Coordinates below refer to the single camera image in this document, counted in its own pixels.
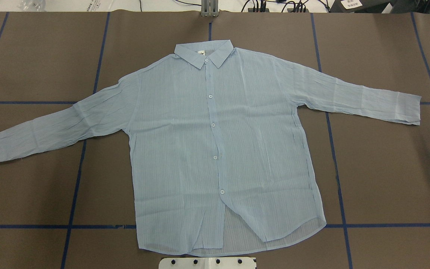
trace shirt sleeve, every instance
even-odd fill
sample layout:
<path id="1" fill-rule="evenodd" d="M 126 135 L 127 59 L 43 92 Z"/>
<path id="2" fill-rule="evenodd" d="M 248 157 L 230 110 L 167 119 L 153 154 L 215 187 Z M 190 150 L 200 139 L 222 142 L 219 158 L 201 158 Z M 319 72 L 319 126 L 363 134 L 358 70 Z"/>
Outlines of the shirt sleeve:
<path id="1" fill-rule="evenodd" d="M 136 88 L 136 79 L 126 76 L 68 109 L 0 132 L 0 162 L 125 129 L 135 109 Z"/>
<path id="2" fill-rule="evenodd" d="M 402 124 L 420 124 L 420 96 L 344 82 L 312 68 L 275 58 L 281 87 L 297 105 Z"/>

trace metal bracket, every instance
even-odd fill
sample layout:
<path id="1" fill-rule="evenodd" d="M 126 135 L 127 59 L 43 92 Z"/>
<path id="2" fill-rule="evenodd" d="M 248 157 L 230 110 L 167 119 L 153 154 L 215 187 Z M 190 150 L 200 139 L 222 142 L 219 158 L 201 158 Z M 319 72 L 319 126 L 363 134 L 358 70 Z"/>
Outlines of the metal bracket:
<path id="1" fill-rule="evenodd" d="M 218 0 L 202 0 L 202 17 L 218 17 Z"/>

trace white paper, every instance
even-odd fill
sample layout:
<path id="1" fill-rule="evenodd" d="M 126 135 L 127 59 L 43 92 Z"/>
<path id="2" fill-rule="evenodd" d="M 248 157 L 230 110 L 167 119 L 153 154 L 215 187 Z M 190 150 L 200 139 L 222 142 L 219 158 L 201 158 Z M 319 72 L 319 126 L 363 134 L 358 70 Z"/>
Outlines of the white paper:
<path id="1" fill-rule="evenodd" d="M 343 0 L 341 1 L 341 3 L 343 4 L 343 7 L 345 7 L 345 9 L 353 9 L 355 7 L 360 7 L 363 4 L 361 4 L 361 2 L 359 0 Z"/>

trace long-sleeve button-up shirt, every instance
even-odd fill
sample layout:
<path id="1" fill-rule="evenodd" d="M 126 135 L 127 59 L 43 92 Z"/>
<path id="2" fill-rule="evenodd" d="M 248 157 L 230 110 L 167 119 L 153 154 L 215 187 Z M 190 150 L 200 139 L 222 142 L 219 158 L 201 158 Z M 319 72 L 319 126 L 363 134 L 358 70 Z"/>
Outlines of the long-sleeve button-up shirt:
<path id="1" fill-rule="evenodd" d="M 123 130 L 140 248 L 223 256 L 286 247 L 326 225 L 302 105 L 420 124 L 419 96 L 205 41 L 0 132 L 0 162 Z"/>

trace white floor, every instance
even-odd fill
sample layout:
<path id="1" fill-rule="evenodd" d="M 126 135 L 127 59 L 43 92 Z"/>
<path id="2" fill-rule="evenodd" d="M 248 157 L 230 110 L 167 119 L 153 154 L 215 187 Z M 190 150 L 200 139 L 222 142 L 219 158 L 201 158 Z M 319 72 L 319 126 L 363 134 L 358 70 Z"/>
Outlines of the white floor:
<path id="1" fill-rule="evenodd" d="M 178 3 L 174 0 L 141 0 L 143 11 L 185 11 L 185 10 L 200 10 L 198 6 L 191 6 Z M 200 0 L 183 0 L 189 3 L 200 3 Z M 18 5 L 22 0 L 0 0 L 0 11 L 22 11 Z M 328 0 L 328 4 L 331 7 L 334 0 Z M 228 10 L 230 12 L 240 12 L 245 0 L 219 0 L 218 2 L 220 10 Z M 270 12 L 281 12 L 284 4 L 278 3 L 267 3 L 267 8 Z M 248 7 L 253 7 L 252 3 L 249 3 L 244 11 L 247 12 Z M 309 0 L 306 3 L 306 7 L 310 12 L 326 12 L 324 6 L 318 0 Z M 45 11 L 48 12 L 83 12 L 83 11 L 97 11 L 107 12 L 112 10 L 130 10 L 140 11 L 139 0 L 46 0 Z M 388 13 L 390 5 L 384 10 L 383 13 Z"/>

